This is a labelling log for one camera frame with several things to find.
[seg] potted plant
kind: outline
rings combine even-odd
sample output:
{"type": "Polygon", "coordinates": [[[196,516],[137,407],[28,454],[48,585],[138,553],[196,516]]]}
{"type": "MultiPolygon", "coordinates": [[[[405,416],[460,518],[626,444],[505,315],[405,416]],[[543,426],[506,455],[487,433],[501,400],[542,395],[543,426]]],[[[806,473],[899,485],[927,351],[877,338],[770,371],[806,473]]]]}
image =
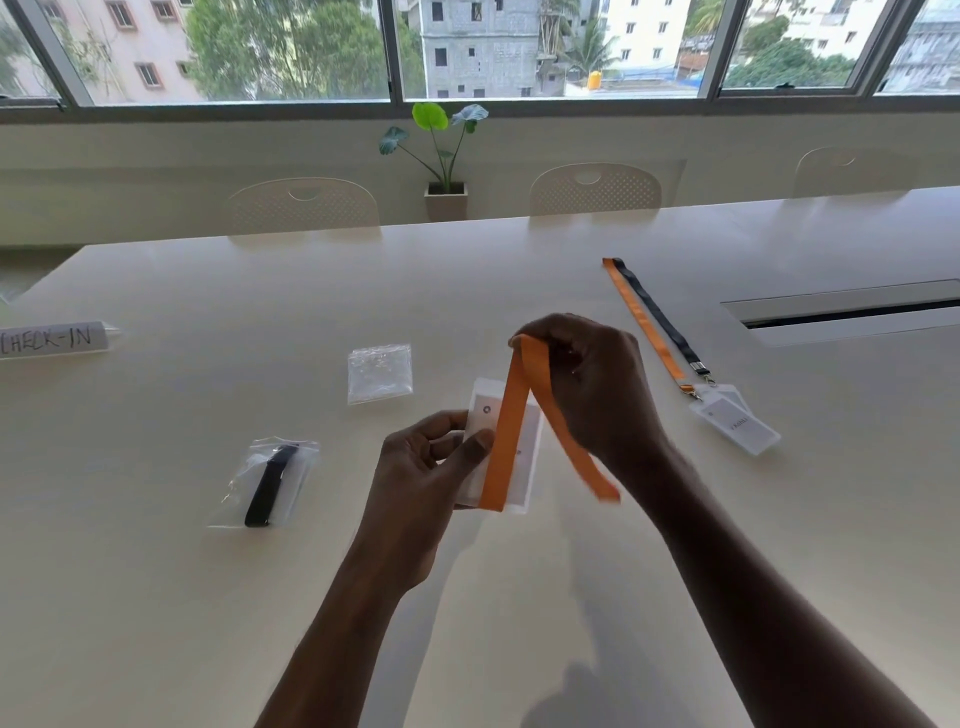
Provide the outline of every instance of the potted plant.
{"type": "Polygon", "coordinates": [[[397,149],[402,149],[416,161],[430,170],[430,173],[437,178],[436,182],[431,182],[423,193],[423,199],[426,201],[426,215],[432,223],[444,223],[450,220],[467,219],[467,186],[463,182],[453,180],[453,165],[457,161],[457,155],[460,153],[460,145],[464,141],[464,134],[474,133],[477,123],[487,118],[487,110],[479,104],[470,104],[465,106],[449,119],[446,118],[446,112],[439,104],[430,102],[414,104],[414,121],[417,126],[430,132],[433,137],[433,148],[437,152],[437,161],[440,163],[440,172],[435,167],[430,166],[409,149],[400,144],[409,134],[400,127],[391,127],[387,133],[380,139],[380,154],[389,155],[397,149]],[[452,152],[441,149],[437,142],[436,132],[442,132],[449,126],[460,126],[460,139],[457,141],[457,148],[452,152]]]}

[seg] forearm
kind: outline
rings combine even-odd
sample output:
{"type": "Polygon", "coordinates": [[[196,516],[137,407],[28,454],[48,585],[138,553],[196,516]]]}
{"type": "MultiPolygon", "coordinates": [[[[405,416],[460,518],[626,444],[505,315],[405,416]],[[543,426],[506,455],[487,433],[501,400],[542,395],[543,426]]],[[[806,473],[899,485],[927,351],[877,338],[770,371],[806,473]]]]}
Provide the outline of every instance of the forearm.
{"type": "Polygon", "coordinates": [[[643,478],[658,494],[641,504],[758,728],[932,725],[777,574],[679,454],[668,448],[619,470],[628,490],[643,478]]]}
{"type": "Polygon", "coordinates": [[[352,728],[402,592],[351,551],[256,728],[352,728]]]}

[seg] hand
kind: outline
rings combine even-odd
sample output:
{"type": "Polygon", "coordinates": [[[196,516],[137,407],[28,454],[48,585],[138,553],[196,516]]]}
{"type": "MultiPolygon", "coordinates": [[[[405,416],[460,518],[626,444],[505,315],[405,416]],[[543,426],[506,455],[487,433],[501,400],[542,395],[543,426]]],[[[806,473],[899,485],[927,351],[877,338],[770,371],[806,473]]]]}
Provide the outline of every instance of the hand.
{"type": "Polygon", "coordinates": [[[636,339],[572,313],[553,313],[521,328],[550,347],[554,398],[573,438],[620,477],[631,458],[666,444],[636,339]]]}
{"type": "Polygon", "coordinates": [[[467,410],[438,412],[383,441],[350,550],[373,559],[401,593],[430,573],[457,492],[490,453],[493,432],[481,430],[464,442],[466,424],[467,410]]]}

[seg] plant pot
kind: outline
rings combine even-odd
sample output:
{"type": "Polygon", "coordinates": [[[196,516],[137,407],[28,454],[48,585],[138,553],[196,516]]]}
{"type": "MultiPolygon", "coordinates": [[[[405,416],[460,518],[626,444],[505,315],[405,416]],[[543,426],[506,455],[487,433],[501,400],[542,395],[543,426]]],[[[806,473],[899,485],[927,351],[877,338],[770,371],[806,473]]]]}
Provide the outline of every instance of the plant pot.
{"type": "Polygon", "coordinates": [[[426,216],[431,223],[449,223],[467,219],[467,186],[463,182],[450,185],[450,194],[444,194],[439,182],[427,185],[423,193],[426,201],[426,216]]]}

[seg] table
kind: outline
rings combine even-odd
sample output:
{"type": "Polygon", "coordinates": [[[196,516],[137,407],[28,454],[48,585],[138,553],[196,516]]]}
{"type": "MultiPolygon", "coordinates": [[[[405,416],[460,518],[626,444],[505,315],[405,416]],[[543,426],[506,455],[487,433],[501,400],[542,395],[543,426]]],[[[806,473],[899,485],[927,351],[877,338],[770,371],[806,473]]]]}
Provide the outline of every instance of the table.
{"type": "MultiPolygon", "coordinates": [[[[765,347],[722,302],[957,278],[960,188],[87,247],[8,325],[102,319],[106,354],[0,362],[0,724],[250,725],[358,523],[381,439],[503,378],[553,310],[636,330],[619,255],[783,440],[667,430],[776,566],[942,726],[960,725],[960,329],[765,347]],[[347,354],[414,353],[347,407],[347,354]],[[204,528],[245,448],[317,440],[293,521],[204,528]]],[[[373,728],[746,726],[669,554],[544,432],[531,511],[455,515],[402,602],[373,728]]]]}

